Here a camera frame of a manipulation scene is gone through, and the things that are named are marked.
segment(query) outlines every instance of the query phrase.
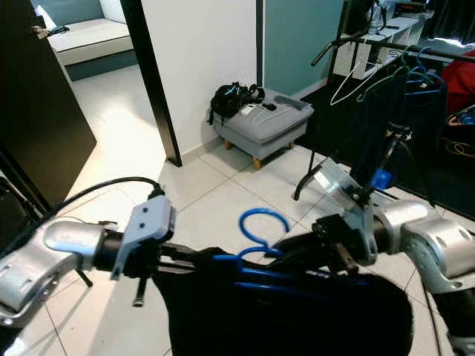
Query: baseboard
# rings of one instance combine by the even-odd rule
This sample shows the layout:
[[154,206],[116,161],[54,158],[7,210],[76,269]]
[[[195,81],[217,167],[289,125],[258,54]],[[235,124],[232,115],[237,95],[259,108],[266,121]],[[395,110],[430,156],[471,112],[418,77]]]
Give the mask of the baseboard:
[[193,148],[192,150],[182,154],[181,162],[184,165],[186,165],[187,163],[190,163],[191,161],[194,161],[200,158],[205,153],[214,150],[217,146],[222,145],[223,143],[224,143],[224,140],[221,137],[216,136],[211,141],[208,141],[207,143],[203,143],[201,146]]
[[328,78],[323,78],[322,80],[319,80],[318,82],[310,85],[309,87],[306,87],[305,89],[300,90],[298,93],[292,95],[292,98],[293,99],[302,99],[305,96],[313,93],[314,91],[317,91],[318,89],[320,89],[320,88],[324,87],[325,85],[327,85],[327,79]]

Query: black bag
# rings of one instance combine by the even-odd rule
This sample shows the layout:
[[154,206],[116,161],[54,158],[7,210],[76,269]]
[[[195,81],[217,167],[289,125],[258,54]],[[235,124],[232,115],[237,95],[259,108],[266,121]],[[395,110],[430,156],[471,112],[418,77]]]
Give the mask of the black bag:
[[[255,91],[258,91],[257,96],[253,96]],[[239,85],[239,82],[223,85],[216,90],[211,99],[208,123],[213,125],[214,113],[218,113],[221,115],[221,124],[223,124],[225,117],[233,117],[244,105],[262,103],[265,96],[264,89],[258,88],[256,84],[251,85],[249,89]]]

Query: teal wall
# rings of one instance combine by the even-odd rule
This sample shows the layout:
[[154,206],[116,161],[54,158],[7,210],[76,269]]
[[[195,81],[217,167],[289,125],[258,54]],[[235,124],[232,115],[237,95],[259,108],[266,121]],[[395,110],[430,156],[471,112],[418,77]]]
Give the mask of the teal wall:
[[335,39],[343,0],[266,0],[264,85],[293,95],[327,77],[331,51],[310,62]]

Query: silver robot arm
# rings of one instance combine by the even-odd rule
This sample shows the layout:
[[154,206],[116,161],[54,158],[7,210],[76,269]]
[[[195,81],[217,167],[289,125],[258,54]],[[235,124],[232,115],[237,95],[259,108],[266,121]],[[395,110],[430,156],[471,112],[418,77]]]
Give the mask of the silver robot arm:
[[456,353],[475,355],[475,239],[459,223],[422,202],[396,201],[375,210],[388,254],[404,252],[433,295]]
[[449,330],[453,350],[475,355],[475,239],[459,223],[423,202],[387,199],[379,206],[330,158],[315,179],[344,209],[363,251],[357,262],[374,264],[378,253],[404,252],[416,265]]
[[69,271],[102,265],[112,271],[111,279],[119,279],[142,241],[172,236],[175,215],[169,200],[158,196],[134,208],[123,235],[67,217],[45,223],[26,245],[0,260],[0,328],[24,328]]

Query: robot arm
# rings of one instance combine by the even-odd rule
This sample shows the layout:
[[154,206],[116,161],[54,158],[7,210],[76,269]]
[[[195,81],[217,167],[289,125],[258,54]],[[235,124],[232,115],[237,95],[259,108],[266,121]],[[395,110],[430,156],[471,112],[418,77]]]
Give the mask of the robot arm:
[[392,202],[375,215],[390,242],[386,252],[402,251],[416,265],[447,324],[454,351],[475,353],[475,239],[421,202]]
[[[405,252],[415,263],[425,288],[434,296],[448,325],[453,348],[461,355],[475,345],[475,241],[459,224],[442,219],[420,202],[397,201],[376,208],[361,202],[358,186],[333,161],[315,177],[344,207],[340,221],[352,232],[350,243],[336,244],[359,264],[370,265],[378,253]],[[9,345],[56,288],[59,278],[74,269],[96,267],[141,279],[136,303],[140,306],[145,282],[159,268],[187,273],[193,251],[164,243],[174,231],[175,211],[158,196],[134,208],[125,233],[68,218],[41,226],[28,244],[0,260],[0,343]],[[162,263],[160,252],[173,263]]]

